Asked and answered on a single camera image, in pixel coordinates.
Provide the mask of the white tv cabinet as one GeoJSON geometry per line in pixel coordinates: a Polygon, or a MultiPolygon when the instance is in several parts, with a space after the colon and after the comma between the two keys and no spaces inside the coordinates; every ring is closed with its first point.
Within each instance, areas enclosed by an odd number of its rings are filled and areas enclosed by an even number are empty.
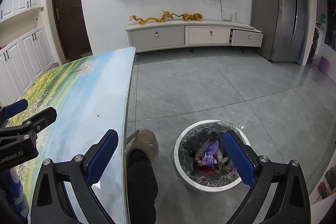
{"type": "Polygon", "coordinates": [[[216,20],[134,24],[125,31],[138,53],[210,46],[260,48],[263,40],[262,32],[252,26],[216,20]]]}

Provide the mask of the silver double door refrigerator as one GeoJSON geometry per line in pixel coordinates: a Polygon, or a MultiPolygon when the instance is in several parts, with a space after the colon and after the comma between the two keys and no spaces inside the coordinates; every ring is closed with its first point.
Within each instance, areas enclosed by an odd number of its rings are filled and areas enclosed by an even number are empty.
{"type": "Polygon", "coordinates": [[[263,34],[259,54],[271,62],[299,61],[308,0],[252,0],[251,24],[263,34]]]}

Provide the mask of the black trouser leg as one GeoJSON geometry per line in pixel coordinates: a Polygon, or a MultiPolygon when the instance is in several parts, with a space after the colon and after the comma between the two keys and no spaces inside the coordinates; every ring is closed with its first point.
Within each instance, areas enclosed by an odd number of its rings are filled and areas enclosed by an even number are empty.
{"type": "Polygon", "coordinates": [[[128,156],[127,202],[131,223],[156,223],[158,184],[147,155],[135,149],[128,156]]]}

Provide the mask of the white shoe cabinet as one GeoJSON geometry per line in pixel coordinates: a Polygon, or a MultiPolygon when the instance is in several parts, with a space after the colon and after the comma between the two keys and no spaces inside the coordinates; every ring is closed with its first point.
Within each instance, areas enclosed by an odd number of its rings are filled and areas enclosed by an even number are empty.
{"type": "Polygon", "coordinates": [[[55,63],[41,9],[41,0],[1,3],[1,105],[20,100],[55,63]]]}

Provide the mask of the golden dragon ornament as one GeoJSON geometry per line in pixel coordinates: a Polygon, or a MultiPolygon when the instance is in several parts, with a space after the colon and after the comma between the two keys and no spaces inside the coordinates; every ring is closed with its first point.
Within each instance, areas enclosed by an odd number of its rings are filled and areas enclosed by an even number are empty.
{"type": "Polygon", "coordinates": [[[136,21],[138,24],[140,25],[145,25],[147,24],[148,21],[154,21],[157,23],[163,23],[165,22],[167,19],[174,19],[174,18],[182,18],[184,21],[202,21],[203,20],[203,15],[200,13],[194,13],[194,14],[188,14],[188,13],[184,13],[181,15],[175,14],[175,13],[170,13],[168,11],[163,11],[162,15],[160,18],[155,18],[155,17],[148,17],[148,18],[141,18],[139,16],[136,15],[131,15],[129,17],[129,21],[136,21]]]}

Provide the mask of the dark brown entrance door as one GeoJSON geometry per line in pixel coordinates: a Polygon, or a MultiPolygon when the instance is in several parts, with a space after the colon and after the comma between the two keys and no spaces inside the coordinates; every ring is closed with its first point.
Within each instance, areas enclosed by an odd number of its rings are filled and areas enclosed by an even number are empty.
{"type": "Polygon", "coordinates": [[[81,0],[52,0],[56,28],[68,61],[92,52],[85,26],[81,0]]]}

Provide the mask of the purple wrapper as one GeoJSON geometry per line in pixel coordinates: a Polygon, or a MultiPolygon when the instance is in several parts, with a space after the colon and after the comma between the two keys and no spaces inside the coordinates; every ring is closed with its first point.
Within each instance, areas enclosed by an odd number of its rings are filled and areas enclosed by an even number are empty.
{"type": "Polygon", "coordinates": [[[215,157],[218,149],[219,149],[219,141],[209,141],[207,140],[203,145],[204,152],[201,154],[201,162],[200,166],[213,166],[217,163],[217,159],[215,157]]]}

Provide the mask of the landscape print table mat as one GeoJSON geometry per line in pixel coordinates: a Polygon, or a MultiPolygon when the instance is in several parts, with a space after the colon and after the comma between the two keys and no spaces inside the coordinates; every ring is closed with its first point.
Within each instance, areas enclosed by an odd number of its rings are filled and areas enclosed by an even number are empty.
{"type": "Polygon", "coordinates": [[[38,156],[16,168],[28,202],[44,159],[71,160],[113,129],[117,149],[92,188],[115,223],[128,223],[125,128],[134,58],[135,49],[128,47],[73,61],[44,73],[26,92],[27,110],[11,118],[8,126],[20,125],[48,107],[57,112],[56,121],[38,134],[38,156]]]}

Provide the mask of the white router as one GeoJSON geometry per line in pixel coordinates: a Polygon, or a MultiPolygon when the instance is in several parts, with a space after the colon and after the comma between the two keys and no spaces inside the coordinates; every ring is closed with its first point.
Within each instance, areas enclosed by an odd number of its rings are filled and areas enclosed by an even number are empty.
{"type": "Polygon", "coordinates": [[[236,12],[236,11],[233,11],[233,12],[232,12],[232,19],[231,19],[231,21],[232,21],[232,22],[236,22],[236,17],[237,17],[237,12],[236,12]]]}

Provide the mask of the red snack wrapper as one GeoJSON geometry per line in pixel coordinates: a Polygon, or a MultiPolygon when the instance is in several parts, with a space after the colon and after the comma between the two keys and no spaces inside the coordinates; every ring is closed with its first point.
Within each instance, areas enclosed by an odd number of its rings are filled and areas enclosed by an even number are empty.
{"type": "Polygon", "coordinates": [[[205,168],[203,172],[209,176],[213,176],[215,174],[218,174],[220,171],[216,168],[211,167],[211,168],[205,168]]]}

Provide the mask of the beige slipper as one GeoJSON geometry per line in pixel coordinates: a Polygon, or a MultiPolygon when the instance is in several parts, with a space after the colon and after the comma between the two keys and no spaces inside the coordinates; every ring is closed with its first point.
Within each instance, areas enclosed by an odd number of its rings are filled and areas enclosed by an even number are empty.
{"type": "Polygon", "coordinates": [[[143,152],[152,163],[159,154],[159,145],[155,133],[149,129],[140,130],[131,141],[131,146],[127,153],[128,160],[130,160],[133,151],[143,152]]]}

